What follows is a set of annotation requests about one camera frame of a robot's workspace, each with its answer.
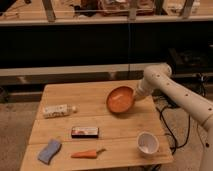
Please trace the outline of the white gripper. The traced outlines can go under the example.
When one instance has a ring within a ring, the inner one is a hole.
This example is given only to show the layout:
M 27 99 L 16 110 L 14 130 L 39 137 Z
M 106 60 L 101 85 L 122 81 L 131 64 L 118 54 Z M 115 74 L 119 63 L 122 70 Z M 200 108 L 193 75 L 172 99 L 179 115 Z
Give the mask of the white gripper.
M 140 81 L 135 90 L 134 90 L 134 99 L 136 101 L 145 99 L 150 94 L 149 85 L 144 82 Z

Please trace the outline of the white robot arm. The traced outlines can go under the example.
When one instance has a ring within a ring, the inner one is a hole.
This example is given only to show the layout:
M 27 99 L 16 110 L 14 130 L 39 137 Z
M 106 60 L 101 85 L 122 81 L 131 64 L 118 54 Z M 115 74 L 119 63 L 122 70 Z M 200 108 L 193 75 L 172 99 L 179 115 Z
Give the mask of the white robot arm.
M 185 110 L 207 132 L 199 171 L 213 171 L 213 102 L 176 83 L 171 75 L 172 69 L 168 64 L 147 66 L 133 97 L 139 101 L 159 89 Z

